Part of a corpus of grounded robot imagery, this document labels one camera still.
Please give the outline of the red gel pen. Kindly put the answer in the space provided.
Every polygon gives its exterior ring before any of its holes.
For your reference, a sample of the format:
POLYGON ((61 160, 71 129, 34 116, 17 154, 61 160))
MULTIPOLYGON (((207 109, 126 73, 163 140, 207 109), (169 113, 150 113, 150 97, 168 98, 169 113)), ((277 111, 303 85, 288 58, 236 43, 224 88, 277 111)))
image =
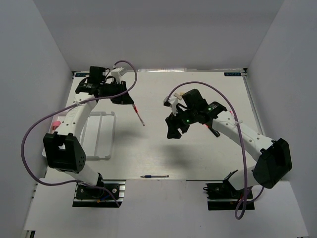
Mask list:
POLYGON ((145 123, 144 123, 144 121, 142 120, 142 118, 141 118, 141 116, 140 116, 140 114, 139 114, 139 112, 138 112, 137 107, 135 106, 135 104, 133 104, 132 107, 133 107, 133 109, 134 109, 134 111, 135 111, 137 117, 139 118, 139 120, 140 120, 142 126, 145 126, 145 123))

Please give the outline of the pink cap clear tube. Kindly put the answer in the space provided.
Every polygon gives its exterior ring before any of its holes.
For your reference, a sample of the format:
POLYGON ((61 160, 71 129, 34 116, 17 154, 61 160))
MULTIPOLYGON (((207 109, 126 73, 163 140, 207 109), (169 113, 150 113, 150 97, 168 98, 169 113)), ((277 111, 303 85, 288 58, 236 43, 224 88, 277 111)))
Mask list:
POLYGON ((61 125, 61 121, 56 120, 51 124, 51 132, 54 132, 61 125))

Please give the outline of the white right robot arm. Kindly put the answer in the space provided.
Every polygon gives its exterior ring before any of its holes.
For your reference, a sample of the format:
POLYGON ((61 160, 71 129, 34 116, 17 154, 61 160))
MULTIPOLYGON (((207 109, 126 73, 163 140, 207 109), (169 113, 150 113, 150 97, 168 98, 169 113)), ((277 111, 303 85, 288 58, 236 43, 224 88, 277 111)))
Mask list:
POLYGON ((225 106, 216 101, 207 103, 199 90, 192 89, 182 96, 174 94, 166 97, 163 104, 172 110, 165 119, 168 139, 179 139, 190 125, 200 123, 244 147, 255 160, 256 164, 248 167, 246 172, 235 170, 223 180, 223 190, 228 197, 236 197, 245 186, 261 185, 271 189, 291 171, 292 161, 286 140, 273 140, 242 122, 236 122, 225 106))

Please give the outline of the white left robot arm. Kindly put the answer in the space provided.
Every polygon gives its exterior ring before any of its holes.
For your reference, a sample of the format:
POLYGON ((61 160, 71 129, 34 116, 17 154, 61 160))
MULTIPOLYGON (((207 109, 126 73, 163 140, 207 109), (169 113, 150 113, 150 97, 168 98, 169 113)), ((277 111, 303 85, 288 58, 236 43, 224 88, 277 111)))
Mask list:
POLYGON ((101 174, 86 164, 86 154, 79 137, 94 107, 101 97, 109 98, 118 105, 134 105, 127 92, 126 82, 121 78, 126 73, 124 67, 112 70, 91 66, 89 75, 82 79, 75 89, 74 107, 53 133, 44 136, 44 150, 48 166, 71 175, 77 182, 88 184, 87 191, 94 198, 104 194, 101 174))

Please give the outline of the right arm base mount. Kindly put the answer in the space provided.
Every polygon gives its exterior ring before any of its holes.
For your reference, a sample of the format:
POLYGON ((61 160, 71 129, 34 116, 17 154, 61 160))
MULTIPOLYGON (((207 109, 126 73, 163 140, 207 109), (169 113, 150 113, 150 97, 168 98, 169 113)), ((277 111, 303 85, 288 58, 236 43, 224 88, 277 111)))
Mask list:
POLYGON ((234 211, 241 201, 239 210, 243 208, 244 189, 235 190, 225 183, 206 183, 203 188, 207 195, 209 211, 234 211))

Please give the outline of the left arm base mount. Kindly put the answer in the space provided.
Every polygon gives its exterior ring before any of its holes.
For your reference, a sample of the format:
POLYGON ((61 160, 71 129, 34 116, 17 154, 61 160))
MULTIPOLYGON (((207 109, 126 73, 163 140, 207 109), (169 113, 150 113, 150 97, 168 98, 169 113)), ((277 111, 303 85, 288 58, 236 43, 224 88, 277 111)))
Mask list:
POLYGON ((112 196, 104 190, 92 189, 82 184, 77 184, 72 207, 82 208, 118 208, 122 204, 126 181, 110 181, 104 180, 104 188, 106 188, 115 198, 119 206, 117 206, 112 196))

